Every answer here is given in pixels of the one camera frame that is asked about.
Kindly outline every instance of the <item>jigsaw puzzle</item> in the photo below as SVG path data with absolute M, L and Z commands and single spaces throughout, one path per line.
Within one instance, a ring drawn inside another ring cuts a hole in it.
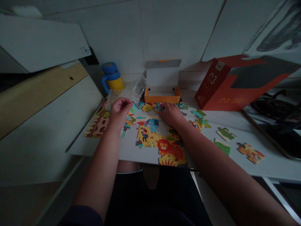
M 156 106 L 154 107 L 154 112 L 156 114 L 158 114 L 159 112 L 162 111 L 162 106 L 163 106 L 163 103 L 157 103 Z
M 130 117 L 130 116 L 126 117 L 125 125 L 123 127 L 123 131 L 122 131 L 122 134 L 120 136 L 121 138 L 125 138 L 126 131 L 129 130 L 131 128 L 131 126 L 133 124 L 135 124 L 135 122 L 136 122 L 136 119 L 134 117 Z
M 158 116 L 137 116 L 135 124 L 139 124 L 136 146 L 155 147 L 159 140 L 159 117 Z
M 186 118 L 187 113 L 185 113 L 185 112 L 183 112 L 183 111 L 181 111 L 181 112 L 182 112 L 182 115 L 184 116 L 184 118 Z
M 222 141 L 220 141 L 220 140 L 218 140 L 216 138 L 214 138 L 213 143 L 216 146 L 218 146 L 227 156 L 230 155 L 230 149 L 231 149 L 231 147 L 228 144 L 226 144 L 226 143 L 224 143 L 224 142 L 222 142 Z
M 83 137 L 101 137 L 108 125 L 110 112 L 106 111 L 107 99 L 103 101 L 100 108 L 94 115 L 92 122 L 84 132 Z
M 160 165 L 178 166 L 186 164 L 186 154 L 182 139 L 177 134 L 170 134 L 158 140 Z
M 225 141 L 230 141 L 236 138 L 237 136 L 234 133 L 230 133 L 229 129 L 218 127 L 219 131 L 216 131 Z
M 195 120 L 200 128 L 212 128 L 207 119 L 198 118 Z
M 129 115 L 129 116 L 134 116 L 135 113 L 136 113 L 137 111 L 139 111 L 139 109 L 136 107 L 135 104 L 133 104 L 133 107 L 132 107 L 132 108 L 130 109 L 130 111 L 128 112 L 128 115 Z
M 188 122 L 192 124 L 199 132 L 202 132 L 197 122 L 193 122 L 191 120 L 189 120 Z
M 176 104 L 178 106 L 179 109 L 186 109 L 188 110 L 188 103 L 185 103 L 185 102 L 180 102 L 178 104 Z
M 200 110 L 200 109 L 197 109 L 197 110 L 193 110 L 191 111 L 191 113 L 194 114 L 194 116 L 198 119 L 198 118 L 204 118 L 206 116 L 206 114 Z
M 153 108 L 154 108 L 153 104 L 150 105 L 150 104 L 147 104 L 147 103 L 143 103 L 142 107 L 141 107 L 141 110 L 143 112 L 150 112 Z
M 260 160 L 265 158 L 265 156 L 261 152 L 254 150 L 254 148 L 248 143 L 237 143 L 237 145 L 239 146 L 237 150 L 243 155 L 246 155 L 248 159 L 254 164 L 258 164 Z

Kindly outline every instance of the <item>red box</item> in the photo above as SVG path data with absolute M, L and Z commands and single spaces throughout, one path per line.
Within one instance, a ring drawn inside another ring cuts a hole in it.
M 195 99 L 202 110 L 240 111 L 300 68 L 271 56 L 215 58 Z

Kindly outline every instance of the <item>water bottle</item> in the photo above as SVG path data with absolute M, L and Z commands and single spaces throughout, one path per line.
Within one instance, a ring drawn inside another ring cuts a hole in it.
M 120 76 L 117 66 L 114 62 L 107 62 L 101 66 L 105 76 L 102 78 L 101 82 L 106 93 L 109 93 L 106 81 L 108 82 L 111 89 L 124 89 L 124 85 Z

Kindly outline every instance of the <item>plastic bag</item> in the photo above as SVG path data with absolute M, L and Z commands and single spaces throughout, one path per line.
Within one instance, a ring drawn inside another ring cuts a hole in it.
M 145 91 L 146 88 L 146 78 L 144 76 L 140 76 L 138 79 L 132 81 L 128 84 L 123 90 L 110 89 L 109 94 L 107 96 L 106 110 L 110 110 L 112 104 L 119 98 L 125 97 L 130 99 L 136 106 Z

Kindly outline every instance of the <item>box flap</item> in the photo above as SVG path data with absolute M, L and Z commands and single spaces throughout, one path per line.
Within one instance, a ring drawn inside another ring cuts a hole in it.
M 234 67 L 245 67 L 245 66 L 251 66 L 251 65 L 255 65 L 255 64 L 263 64 L 266 63 L 264 60 L 260 59 L 260 58 L 256 58 L 256 59 L 244 59 L 244 58 L 248 58 L 249 56 L 247 55 L 235 55 L 235 56 L 227 56 L 227 57 L 221 57 L 221 58 L 216 58 L 216 60 L 223 62 L 224 64 L 228 65 L 231 68 Z
M 149 93 L 173 93 L 178 85 L 181 59 L 147 61 L 146 79 Z

